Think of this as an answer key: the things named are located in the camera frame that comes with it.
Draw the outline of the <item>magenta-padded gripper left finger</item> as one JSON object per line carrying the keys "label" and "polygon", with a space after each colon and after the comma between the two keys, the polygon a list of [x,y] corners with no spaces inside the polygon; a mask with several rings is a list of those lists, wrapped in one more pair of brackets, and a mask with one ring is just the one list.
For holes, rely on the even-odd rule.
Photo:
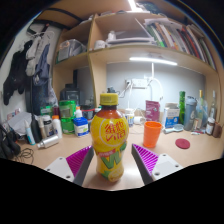
{"label": "magenta-padded gripper left finger", "polygon": [[58,157],[45,170],[81,186],[93,156],[93,147],[87,146],[67,158]]}

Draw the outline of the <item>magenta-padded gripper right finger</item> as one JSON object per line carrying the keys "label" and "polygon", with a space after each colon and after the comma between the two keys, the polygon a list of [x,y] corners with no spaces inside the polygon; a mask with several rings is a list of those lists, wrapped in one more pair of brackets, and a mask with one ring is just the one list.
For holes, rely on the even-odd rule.
{"label": "magenta-padded gripper right finger", "polygon": [[131,153],[145,185],[182,169],[182,166],[166,153],[157,155],[136,144],[132,145]]}

